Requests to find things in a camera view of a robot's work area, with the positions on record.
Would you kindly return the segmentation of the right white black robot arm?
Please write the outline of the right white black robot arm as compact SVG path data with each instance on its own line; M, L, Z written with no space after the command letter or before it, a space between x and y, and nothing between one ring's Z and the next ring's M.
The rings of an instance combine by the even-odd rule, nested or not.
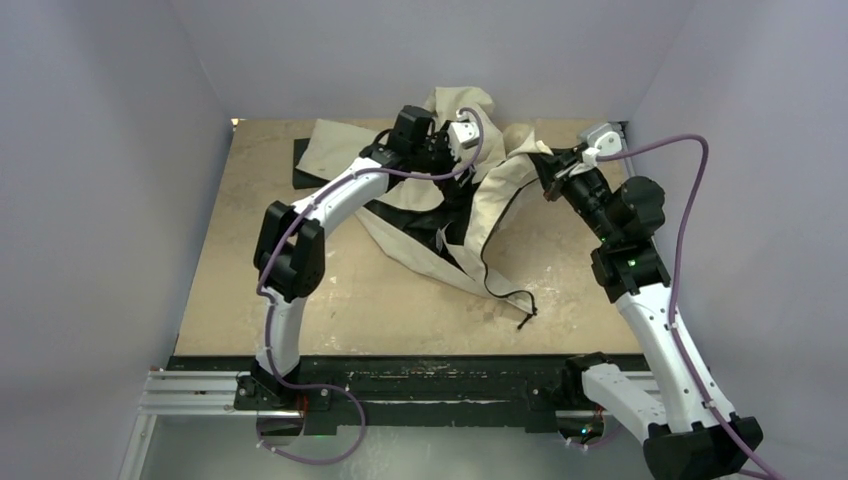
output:
M659 393L652 395L600 352L570 360L559 392L576 407L605 408L641 444L656 479L715 479L742 472L763 440L715 382L672 302L672 277L653 235L665 221L663 189L635 176L612 189L596 168L578 170L577 152L533 154L544 196L565 199L599 246L596 282L634 333Z

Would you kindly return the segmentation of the beige jacket with black lining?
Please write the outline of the beige jacket with black lining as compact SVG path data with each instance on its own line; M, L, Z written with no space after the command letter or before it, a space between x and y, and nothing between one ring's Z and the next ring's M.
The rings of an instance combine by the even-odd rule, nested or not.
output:
M494 101L477 87L437 87L421 106L407 105L394 125L375 132L330 120L315 123L299 167L328 182L372 143L413 152L413 124L472 121L479 145L456 150L462 174L433 182L397 179L388 193L356 216L382 252L406 268L466 292L537 313L534 294L498 272L484 255L495 233L517 212L522 194L538 180L531 155L548 153L533 127L500 130L490 119Z

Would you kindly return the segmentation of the black pouch with wrench logo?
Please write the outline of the black pouch with wrench logo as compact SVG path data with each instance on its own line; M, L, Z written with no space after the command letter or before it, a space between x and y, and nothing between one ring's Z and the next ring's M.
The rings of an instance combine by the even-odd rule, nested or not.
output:
M292 187L294 190L317 189L328 183L328 180L302 170L299 165L309 146L310 138L297 138L292 146Z

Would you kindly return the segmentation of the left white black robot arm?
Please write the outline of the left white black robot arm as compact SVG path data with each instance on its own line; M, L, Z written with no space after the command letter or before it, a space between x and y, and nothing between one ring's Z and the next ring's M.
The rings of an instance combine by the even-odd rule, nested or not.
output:
M262 340L248 374L237 379L237 410L324 407L337 388L300 379L299 342L304 310L326 273L327 240L358 211L383 224L383 249L409 268L451 279L459 263L447 233L459 225L473 192L482 127L463 109L440 120L406 105L393 125L376 134L334 178L291 204L275 201L262 220L253 253L256 293L267 302Z

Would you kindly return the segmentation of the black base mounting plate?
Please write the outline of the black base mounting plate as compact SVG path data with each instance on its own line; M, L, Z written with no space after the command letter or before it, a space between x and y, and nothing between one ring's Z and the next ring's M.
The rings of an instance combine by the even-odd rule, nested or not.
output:
M341 426L521 428L555 433L597 409L574 354L305 355L287 386L251 356L173 356L166 371L234 382L226 412L289 417L306 435Z

